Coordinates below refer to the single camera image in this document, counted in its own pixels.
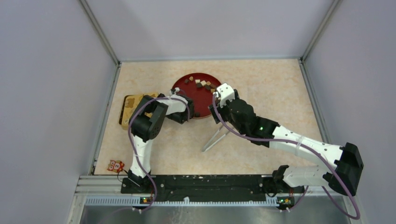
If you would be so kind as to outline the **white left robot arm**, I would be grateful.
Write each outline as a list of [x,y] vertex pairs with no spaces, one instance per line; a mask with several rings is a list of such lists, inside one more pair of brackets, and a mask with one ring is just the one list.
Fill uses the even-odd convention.
[[189,97],[177,94],[168,97],[163,94],[158,97],[143,96],[128,124],[128,136],[134,151],[128,180],[137,192],[144,193],[149,189],[152,146],[165,118],[183,124],[193,115],[194,103]]

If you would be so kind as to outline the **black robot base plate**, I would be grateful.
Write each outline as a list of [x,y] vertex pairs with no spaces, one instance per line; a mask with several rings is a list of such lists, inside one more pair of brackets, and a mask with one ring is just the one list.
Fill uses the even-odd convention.
[[279,194],[303,193],[269,175],[156,175],[132,181],[124,178],[122,194],[155,196],[156,202],[262,202]]

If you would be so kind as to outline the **red round tray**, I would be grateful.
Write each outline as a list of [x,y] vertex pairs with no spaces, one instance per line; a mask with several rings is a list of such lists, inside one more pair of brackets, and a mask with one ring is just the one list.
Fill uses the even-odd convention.
[[[185,84],[184,81],[189,79],[189,77],[193,77],[193,81],[189,81],[189,83]],[[206,85],[202,86],[201,83],[196,84],[196,79],[200,79],[200,82],[205,80]],[[216,87],[220,85],[221,82],[212,75],[206,73],[190,73],[179,78],[173,84],[172,88],[180,88],[183,95],[186,95],[193,100],[194,114],[199,112],[200,117],[197,119],[201,119],[211,116],[211,112],[208,107],[212,104],[212,94]]]

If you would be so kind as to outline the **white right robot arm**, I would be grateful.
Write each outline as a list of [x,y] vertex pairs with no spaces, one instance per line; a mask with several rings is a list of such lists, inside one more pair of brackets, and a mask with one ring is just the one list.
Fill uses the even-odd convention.
[[256,115],[252,105],[240,99],[236,89],[218,87],[209,109],[216,123],[251,143],[283,150],[314,163],[314,166],[284,165],[275,174],[274,187],[287,192],[291,187],[328,186],[333,191],[355,196],[364,168],[359,148],[350,142],[344,146],[314,140]]

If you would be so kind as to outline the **steel serving tongs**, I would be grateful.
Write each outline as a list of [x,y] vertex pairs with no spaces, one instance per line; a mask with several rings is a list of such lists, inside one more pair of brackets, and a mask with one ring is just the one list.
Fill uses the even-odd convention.
[[207,141],[207,143],[202,147],[201,152],[206,152],[212,149],[217,143],[224,139],[230,131],[224,126],[220,126],[219,129],[214,133],[214,135]]

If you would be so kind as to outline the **gold box lid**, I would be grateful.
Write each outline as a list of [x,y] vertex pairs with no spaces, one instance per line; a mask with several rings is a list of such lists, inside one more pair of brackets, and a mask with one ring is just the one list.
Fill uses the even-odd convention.
[[119,118],[119,125],[123,130],[128,129],[129,119],[131,118],[138,104],[145,95],[149,95],[153,98],[156,98],[158,97],[159,93],[149,92],[144,94],[126,95],[124,97],[124,101],[122,103],[121,112],[120,112],[120,118]]

